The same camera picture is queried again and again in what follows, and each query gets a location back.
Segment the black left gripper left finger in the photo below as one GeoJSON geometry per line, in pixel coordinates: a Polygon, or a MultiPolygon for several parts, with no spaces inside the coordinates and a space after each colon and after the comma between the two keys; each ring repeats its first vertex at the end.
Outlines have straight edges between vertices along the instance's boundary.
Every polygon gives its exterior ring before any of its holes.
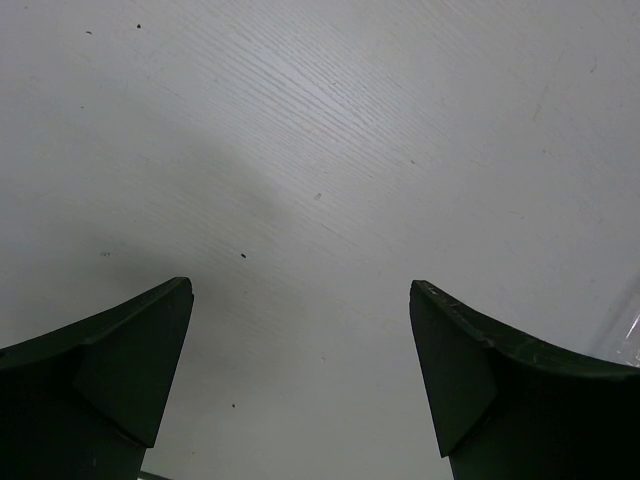
{"type": "Polygon", "coordinates": [[[1,351],[4,479],[135,479],[154,447],[194,295],[172,278],[1,351]]]}

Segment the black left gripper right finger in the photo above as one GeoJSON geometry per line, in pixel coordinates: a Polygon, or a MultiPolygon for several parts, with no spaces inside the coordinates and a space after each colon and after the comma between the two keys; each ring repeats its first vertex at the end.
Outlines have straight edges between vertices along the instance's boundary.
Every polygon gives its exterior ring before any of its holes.
{"type": "Polygon", "coordinates": [[[635,479],[639,372],[416,280],[410,320],[440,455],[457,479],[635,479]]]}

